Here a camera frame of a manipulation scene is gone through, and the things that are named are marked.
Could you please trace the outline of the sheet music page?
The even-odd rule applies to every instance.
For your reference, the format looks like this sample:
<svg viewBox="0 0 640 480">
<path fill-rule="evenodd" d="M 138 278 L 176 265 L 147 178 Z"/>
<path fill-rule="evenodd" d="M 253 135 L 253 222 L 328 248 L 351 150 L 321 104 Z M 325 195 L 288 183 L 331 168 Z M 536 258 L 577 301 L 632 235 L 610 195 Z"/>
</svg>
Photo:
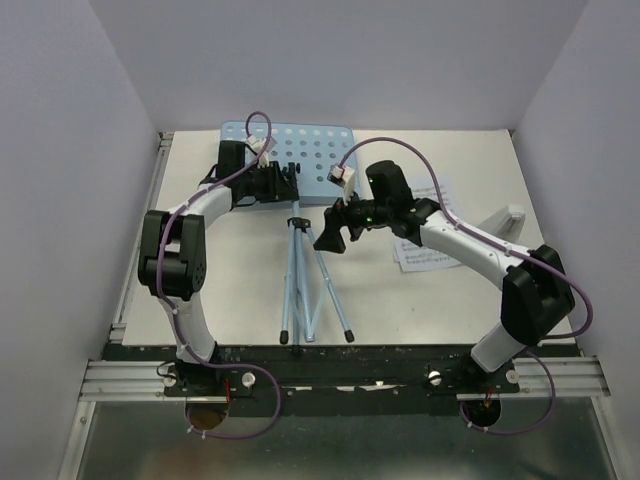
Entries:
<svg viewBox="0 0 640 480">
<path fill-rule="evenodd" d="M 393 238 L 394 260 L 403 273 L 439 271 L 461 265 L 454 258 L 437 250 L 418 247 L 408 240 Z"/>
<path fill-rule="evenodd" d="M 435 184 L 430 176 L 411 177 L 408 184 L 415 198 L 429 198 L 444 205 L 450 213 L 457 212 L 458 202 L 447 177 L 438 180 L 440 193 L 436 192 Z"/>
</svg>

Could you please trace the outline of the grey metronome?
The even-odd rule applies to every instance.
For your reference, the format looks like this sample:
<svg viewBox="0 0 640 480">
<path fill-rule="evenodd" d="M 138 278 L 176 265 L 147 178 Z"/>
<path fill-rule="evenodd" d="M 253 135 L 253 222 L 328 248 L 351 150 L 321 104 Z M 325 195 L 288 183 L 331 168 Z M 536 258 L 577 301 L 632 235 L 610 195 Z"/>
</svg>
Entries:
<svg viewBox="0 0 640 480">
<path fill-rule="evenodd" d="M 517 242 L 526 221 L 526 212 L 521 205 L 508 204 L 483 220 L 478 227 L 502 240 Z"/>
</svg>

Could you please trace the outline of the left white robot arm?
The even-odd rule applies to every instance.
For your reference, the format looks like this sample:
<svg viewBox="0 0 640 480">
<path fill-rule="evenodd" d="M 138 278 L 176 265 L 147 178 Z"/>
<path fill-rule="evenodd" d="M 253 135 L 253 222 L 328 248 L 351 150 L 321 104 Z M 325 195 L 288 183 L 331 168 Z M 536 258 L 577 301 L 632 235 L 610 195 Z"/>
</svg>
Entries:
<svg viewBox="0 0 640 480">
<path fill-rule="evenodd" d="M 170 210 L 143 217 L 137 277 L 163 307 L 176 340 L 176 357 L 192 363 L 187 382 L 201 395 L 222 380 L 209 362 L 217 342 L 206 324 L 200 291 L 207 274 L 206 230 L 249 198 L 262 204 L 299 199 L 299 164 L 268 158 L 260 141 L 223 140 L 218 158 L 196 191 Z"/>
</svg>

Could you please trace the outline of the light blue music stand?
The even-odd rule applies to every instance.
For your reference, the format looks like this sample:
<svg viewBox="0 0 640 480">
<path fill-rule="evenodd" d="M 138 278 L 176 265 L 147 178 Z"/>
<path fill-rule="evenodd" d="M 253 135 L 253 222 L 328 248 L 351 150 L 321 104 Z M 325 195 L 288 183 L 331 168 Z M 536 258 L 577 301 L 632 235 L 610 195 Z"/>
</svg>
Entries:
<svg viewBox="0 0 640 480">
<path fill-rule="evenodd" d="M 246 177 L 252 168 L 257 167 L 257 162 L 245 144 L 246 139 L 253 134 L 248 125 L 245 125 L 244 129 L 244 137 L 233 133 L 229 137 L 220 139 L 218 160 L 210 172 L 216 181 L 224 183 L 232 190 L 234 208 L 249 207 L 255 203 L 289 203 L 291 205 L 292 216 L 287 219 L 288 257 L 279 343 L 297 345 L 300 334 L 304 334 L 306 340 L 312 342 L 315 340 L 317 317 L 322 303 L 318 302 L 314 308 L 310 306 L 307 266 L 303 252 L 303 239 L 307 238 L 313 242 L 315 237 L 311 221 L 301 215 L 300 201 L 317 199 L 317 189 L 311 185 L 309 167 L 302 161 L 308 156 L 307 141 L 302 137 L 301 130 L 295 132 L 289 125 L 281 126 L 284 146 L 280 148 L 276 144 L 271 150 L 270 164 L 278 164 L 281 169 L 289 162 L 300 165 L 300 172 L 297 174 L 299 199 L 261 203 L 246 195 Z M 270 123 L 265 124 L 263 131 L 265 133 L 263 137 L 253 136 L 272 137 L 277 142 L 278 134 Z"/>
</svg>

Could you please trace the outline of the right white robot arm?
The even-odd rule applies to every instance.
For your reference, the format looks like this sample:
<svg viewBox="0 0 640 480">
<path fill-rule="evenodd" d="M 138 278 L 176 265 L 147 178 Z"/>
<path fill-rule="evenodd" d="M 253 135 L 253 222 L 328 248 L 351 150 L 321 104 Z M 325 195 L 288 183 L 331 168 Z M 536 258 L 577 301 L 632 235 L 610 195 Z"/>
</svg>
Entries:
<svg viewBox="0 0 640 480">
<path fill-rule="evenodd" d="M 483 276 L 502 293 L 499 322 L 470 351 L 460 367 L 460 379 L 480 392 L 496 380 L 496 371 L 527 346 L 538 344 L 574 308 L 575 300 L 563 275 L 557 252 L 542 245 L 528 250 L 463 224 L 441 203 L 416 198 L 402 169 L 391 160 L 370 165 L 366 176 L 369 199 L 358 196 L 354 171 L 331 166 L 330 182 L 343 194 L 324 212 L 324 229 L 314 248 L 342 254 L 346 242 L 364 231 L 389 229 L 418 247 L 439 251 Z"/>
</svg>

